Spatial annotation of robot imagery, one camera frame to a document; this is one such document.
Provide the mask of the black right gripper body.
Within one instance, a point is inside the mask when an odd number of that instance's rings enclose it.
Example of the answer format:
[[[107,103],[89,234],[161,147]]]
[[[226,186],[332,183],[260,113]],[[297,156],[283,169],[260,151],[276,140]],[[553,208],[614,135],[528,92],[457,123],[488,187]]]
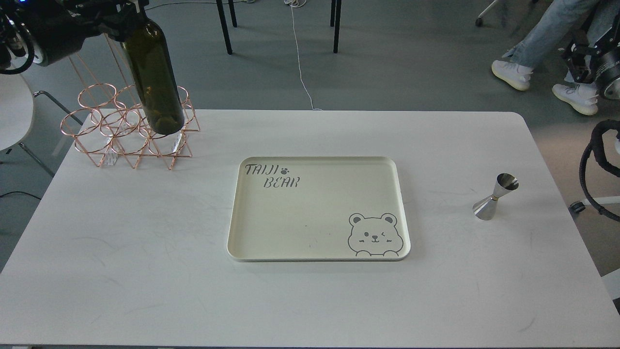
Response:
[[[605,99],[620,99],[620,49],[615,47],[596,60],[596,86]]]

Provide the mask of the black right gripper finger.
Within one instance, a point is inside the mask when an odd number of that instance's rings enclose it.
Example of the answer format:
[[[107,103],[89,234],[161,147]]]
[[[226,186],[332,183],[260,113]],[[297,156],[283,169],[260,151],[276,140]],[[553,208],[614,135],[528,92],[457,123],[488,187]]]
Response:
[[[574,82],[587,84],[595,82],[597,85],[603,85],[602,75],[597,72],[597,68],[591,68],[590,64],[586,62],[586,57],[591,57],[594,62],[597,62],[598,58],[603,55],[605,48],[604,41],[597,42],[594,47],[576,41],[571,41],[567,45],[564,53],[562,53],[562,59],[565,61]]]

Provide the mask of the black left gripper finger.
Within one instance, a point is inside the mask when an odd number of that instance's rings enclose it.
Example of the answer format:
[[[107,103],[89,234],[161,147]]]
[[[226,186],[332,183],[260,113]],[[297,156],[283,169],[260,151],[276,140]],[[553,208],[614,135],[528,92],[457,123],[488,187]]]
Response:
[[[106,0],[97,11],[97,29],[117,42],[125,42],[146,20],[149,0]]]

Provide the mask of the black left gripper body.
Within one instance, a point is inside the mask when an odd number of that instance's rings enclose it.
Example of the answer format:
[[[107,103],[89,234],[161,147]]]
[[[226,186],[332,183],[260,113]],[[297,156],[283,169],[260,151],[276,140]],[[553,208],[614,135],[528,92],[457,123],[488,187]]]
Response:
[[[101,34],[108,0],[23,0],[22,22],[34,48],[34,63],[49,66],[82,49]]]

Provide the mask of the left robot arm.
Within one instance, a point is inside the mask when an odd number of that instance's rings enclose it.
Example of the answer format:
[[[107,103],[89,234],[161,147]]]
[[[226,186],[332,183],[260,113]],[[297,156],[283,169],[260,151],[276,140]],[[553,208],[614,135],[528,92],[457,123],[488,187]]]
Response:
[[[49,66],[82,49],[86,38],[123,42],[146,20],[148,0],[3,0],[1,73]]]

